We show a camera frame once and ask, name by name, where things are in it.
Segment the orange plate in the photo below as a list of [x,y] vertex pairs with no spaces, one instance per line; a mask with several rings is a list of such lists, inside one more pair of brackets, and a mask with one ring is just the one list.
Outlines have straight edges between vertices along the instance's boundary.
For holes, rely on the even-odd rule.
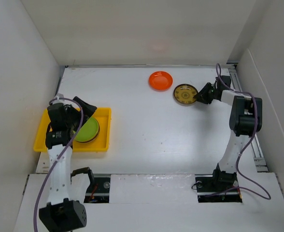
[[149,86],[156,91],[166,91],[173,84],[173,77],[165,71],[156,71],[149,76]]

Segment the yellow patterned plate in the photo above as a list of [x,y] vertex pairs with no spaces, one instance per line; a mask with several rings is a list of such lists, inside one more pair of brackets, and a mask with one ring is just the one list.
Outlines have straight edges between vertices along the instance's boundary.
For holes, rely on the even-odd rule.
[[196,95],[198,90],[190,84],[180,84],[175,87],[173,91],[173,97],[177,103],[183,106],[189,106],[194,104],[197,99]]

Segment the green plate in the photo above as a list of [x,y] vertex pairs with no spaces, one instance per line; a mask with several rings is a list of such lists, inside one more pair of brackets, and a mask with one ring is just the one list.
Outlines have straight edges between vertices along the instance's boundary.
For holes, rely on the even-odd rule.
[[91,117],[79,130],[75,141],[79,143],[88,143],[94,140],[99,134],[99,122]]

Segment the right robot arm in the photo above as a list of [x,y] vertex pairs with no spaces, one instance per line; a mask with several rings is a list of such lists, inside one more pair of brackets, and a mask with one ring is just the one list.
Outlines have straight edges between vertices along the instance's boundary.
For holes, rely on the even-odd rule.
[[262,99],[253,97],[248,92],[232,90],[230,84],[231,79],[228,76],[216,78],[214,84],[208,82],[195,96],[195,99],[203,104],[211,104],[213,100],[218,100],[231,106],[230,138],[225,153],[214,169],[212,177],[206,179],[205,186],[213,192],[236,188],[241,156],[262,128]]

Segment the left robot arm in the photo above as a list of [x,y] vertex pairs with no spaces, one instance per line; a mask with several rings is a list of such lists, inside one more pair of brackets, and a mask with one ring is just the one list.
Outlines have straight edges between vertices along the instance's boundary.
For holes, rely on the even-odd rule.
[[84,199],[95,187],[95,179],[89,167],[71,170],[71,157],[75,137],[96,110],[78,97],[69,99],[62,94],[49,102],[45,145],[50,165],[34,206],[35,232],[38,221],[50,232],[72,232],[86,226]]

